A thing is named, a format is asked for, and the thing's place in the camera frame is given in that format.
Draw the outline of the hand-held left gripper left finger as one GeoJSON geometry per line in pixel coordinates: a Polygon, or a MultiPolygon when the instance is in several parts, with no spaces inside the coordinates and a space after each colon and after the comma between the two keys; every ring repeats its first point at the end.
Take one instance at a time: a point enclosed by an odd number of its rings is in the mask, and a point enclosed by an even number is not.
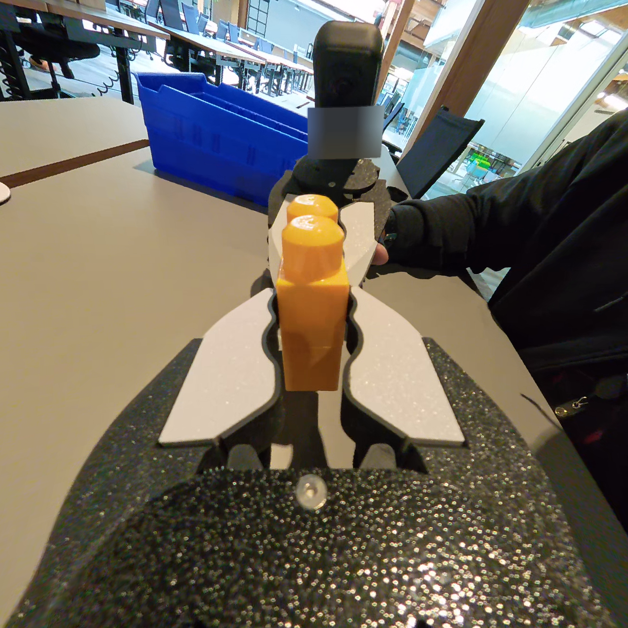
{"type": "Polygon", "coordinates": [[[234,435],[279,399],[281,374],[268,334],[275,292],[263,289],[203,336],[158,438],[161,446],[207,444],[234,435]]]}

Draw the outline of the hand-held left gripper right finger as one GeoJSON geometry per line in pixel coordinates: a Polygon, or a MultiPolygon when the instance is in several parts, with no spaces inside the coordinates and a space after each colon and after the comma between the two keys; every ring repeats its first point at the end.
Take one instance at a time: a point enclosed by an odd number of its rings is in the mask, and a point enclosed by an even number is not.
{"type": "Polygon", "coordinates": [[[348,401],[418,445],[462,446],[463,432],[422,335],[369,293],[351,293],[357,346],[343,372],[348,401]]]}

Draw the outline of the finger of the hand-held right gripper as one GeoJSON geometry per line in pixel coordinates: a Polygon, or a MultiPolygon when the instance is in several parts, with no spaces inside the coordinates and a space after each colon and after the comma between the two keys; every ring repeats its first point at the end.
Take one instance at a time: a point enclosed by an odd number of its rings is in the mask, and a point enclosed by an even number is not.
{"type": "Polygon", "coordinates": [[[268,233],[268,263],[272,285],[276,285],[282,258],[282,232],[287,226],[287,207],[280,207],[268,233]]]}
{"type": "Polygon", "coordinates": [[[351,287],[359,287],[371,267],[377,245],[374,222],[373,202],[358,201],[341,209],[343,255],[351,287]]]}

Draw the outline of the yellow two-stud mega block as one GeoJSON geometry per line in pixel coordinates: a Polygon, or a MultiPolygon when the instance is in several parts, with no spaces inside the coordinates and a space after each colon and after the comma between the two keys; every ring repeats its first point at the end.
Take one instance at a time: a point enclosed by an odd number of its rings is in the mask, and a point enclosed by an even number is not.
{"type": "Polygon", "coordinates": [[[281,331],[312,347],[341,342],[349,297],[339,209],[315,194],[295,197],[281,232],[276,290],[281,331]]]}
{"type": "Polygon", "coordinates": [[[339,387],[342,343],[315,347],[304,337],[282,338],[285,388],[291,392],[335,391],[339,387]]]}

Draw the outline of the blue plastic storage bin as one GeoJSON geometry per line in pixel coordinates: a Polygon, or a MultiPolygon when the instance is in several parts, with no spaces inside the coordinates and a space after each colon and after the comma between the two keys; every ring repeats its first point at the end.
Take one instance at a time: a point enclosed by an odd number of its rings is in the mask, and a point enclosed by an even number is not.
{"type": "Polygon", "coordinates": [[[135,74],[155,169],[268,206],[307,153],[307,118],[196,73],[135,74]]]}

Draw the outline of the person's right forearm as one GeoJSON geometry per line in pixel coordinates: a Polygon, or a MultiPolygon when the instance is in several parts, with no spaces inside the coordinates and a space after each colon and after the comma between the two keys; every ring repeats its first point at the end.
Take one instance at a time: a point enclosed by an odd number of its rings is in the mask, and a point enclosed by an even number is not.
{"type": "Polygon", "coordinates": [[[529,221],[502,182],[420,201],[416,208],[423,218],[423,244],[438,251],[443,270],[509,268],[529,236],[529,221]]]}

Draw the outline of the person's right hand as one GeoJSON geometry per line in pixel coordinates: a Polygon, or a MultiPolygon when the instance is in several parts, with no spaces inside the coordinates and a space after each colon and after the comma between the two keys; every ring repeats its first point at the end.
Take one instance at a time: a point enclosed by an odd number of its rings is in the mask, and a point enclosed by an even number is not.
{"type": "Polygon", "coordinates": [[[424,209],[422,200],[406,200],[390,209],[375,247],[374,265],[392,263],[407,268],[422,267],[426,229],[424,209]]]}

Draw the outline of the row of blue office chairs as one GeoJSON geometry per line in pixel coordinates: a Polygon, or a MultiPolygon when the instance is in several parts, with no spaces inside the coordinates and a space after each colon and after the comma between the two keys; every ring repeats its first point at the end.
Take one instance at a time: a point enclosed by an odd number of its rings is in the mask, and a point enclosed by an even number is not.
{"type": "MultiPolygon", "coordinates": [[[[247,29],[239,27],[237,24],[220,20],[218,22],[211,21],[204,13],[201,13],[191,1],[150,1],[146,6],[146,22],[156,22],[174,29],[187,31],[194,35],[215,38],[222,42],[230,42],[247,46],[250,50],[260,50],[267,53],[279,55],[282,58],[289,59],[301,63],[307,67],[302,59],[299,58],[297,49],[293,51],[279,47],[277,44],[271,43],[261,35],[255,35],[247,29]]],[[[211,53],[203,51],[191,51],[190,58],[192,60],[191,71],[187,71],[186,62],[180,57],[180,49],[174,49],[172,43],[168,39],[165,43],[163,59],[167,66],[184,73],[198,73],[214,85],[215,63],[214,56],[211,53]]],[[[232,74],[237,83],[234,85],[238,88],[238,76],[230,68],[223,70],[223,83],[225,83],[224,74],[232,74]]],[[[250,87],[246,91],[250,91],[257,95],[261,92],[267,93],[266,83],[269,79],[269,72],[264,75],[254,74],[249,79],[250,87]]],[[[281,94],[289,94],[293,91],[308,92],[313,82],[308,84],[308,88],[304,89],[300,85],[300,79],[292,78],[293,87],[287,85],[285,91],[281,94]]]]}

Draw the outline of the wooden desk with black legs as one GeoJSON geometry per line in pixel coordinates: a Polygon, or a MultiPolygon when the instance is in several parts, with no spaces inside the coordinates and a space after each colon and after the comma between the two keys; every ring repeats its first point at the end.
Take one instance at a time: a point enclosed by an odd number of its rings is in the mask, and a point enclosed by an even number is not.
{"type": "Polygon", "coordinates": [[[129,51],[155,52],[155,39],[169,39],[167,34],[147,23],[106,8],[104,1],[2,1],[1,100],[72,97],[61,87],[55,90],[52,85],[46,89],[30,89],[18,53],[22,48],[16,46],[12,34],[19,32],[20,25],[32,21],[58,23],[71,40],[112,48],[122,100],[128,104],[134,104],[129,51]]]}

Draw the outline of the black office chair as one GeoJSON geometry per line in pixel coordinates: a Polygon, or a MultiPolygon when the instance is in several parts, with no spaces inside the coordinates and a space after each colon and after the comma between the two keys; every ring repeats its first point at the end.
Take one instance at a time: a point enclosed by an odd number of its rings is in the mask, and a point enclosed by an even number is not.
{"type": "Polygon", "coordinates": [[[12,39],[29,55],[32,68],[50,74],[55,90],[60,90],[55,64],[59,65],[65,78],[73,79],[68,65],[71,61],[96,59],[100,55],[98,44],[71,40],[64,27],[51,21],[20,25],[19,32],[13,33],[12,39]]]}

